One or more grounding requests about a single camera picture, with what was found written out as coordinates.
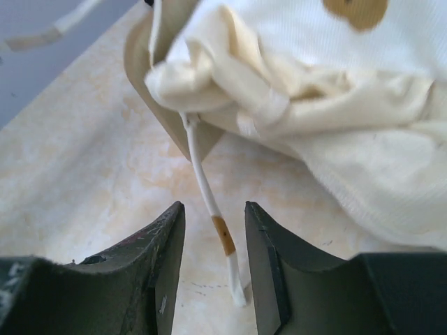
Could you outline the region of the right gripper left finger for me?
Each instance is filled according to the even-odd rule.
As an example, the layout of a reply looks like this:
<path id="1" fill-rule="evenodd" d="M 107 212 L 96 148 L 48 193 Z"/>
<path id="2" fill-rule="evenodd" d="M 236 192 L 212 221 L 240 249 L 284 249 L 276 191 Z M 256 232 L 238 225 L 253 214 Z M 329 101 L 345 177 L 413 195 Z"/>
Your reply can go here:
<path id="1" fill-rule="evenodd" d="M 81 263 L 1 259 L 2 334 L 170 334 L 185 235 L 185 208 Z"/>

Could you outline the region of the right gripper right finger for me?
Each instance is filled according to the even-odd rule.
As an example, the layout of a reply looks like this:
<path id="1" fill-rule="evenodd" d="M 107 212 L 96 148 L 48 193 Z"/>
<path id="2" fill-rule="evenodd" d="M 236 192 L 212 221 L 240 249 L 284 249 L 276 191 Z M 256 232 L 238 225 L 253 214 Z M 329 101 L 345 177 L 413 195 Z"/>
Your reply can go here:
<path id="1" fill-rule="evenodd" d="M 245 207 L 259 334 L 445 334 L 446 254 L 360 253 L 343 260 Z"/>

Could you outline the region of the bear print white cushion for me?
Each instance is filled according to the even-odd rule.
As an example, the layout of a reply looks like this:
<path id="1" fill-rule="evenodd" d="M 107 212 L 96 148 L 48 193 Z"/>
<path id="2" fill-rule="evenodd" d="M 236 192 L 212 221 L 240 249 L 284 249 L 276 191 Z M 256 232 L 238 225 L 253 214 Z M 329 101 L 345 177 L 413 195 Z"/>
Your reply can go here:
<path id="1" fill-rule="evenodd" d="M 445 1 L 196 1 L 144 83 L 177 112 L 245 305 L 202 157 L 230 131 L 301 159 L 362 228 L 446 249 Z"/>

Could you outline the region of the wooden pet bed frame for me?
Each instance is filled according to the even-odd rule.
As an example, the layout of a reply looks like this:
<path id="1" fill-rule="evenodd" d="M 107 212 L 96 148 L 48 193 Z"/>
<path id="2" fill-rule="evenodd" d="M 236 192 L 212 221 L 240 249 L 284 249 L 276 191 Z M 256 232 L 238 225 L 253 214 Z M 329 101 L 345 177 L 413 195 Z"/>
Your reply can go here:
<path id="1" fill-rule="evenodd" d="M 164 60 L 171 43 L 196 7 L 196 1 L 162 1 L 154 5 L 128 34 L 124 47 L 124 69 L 140 97 L 186 159 L 190 159 L 186 131 L 177 112 L 161 107 L 144 83 L 150 61 Z"/>

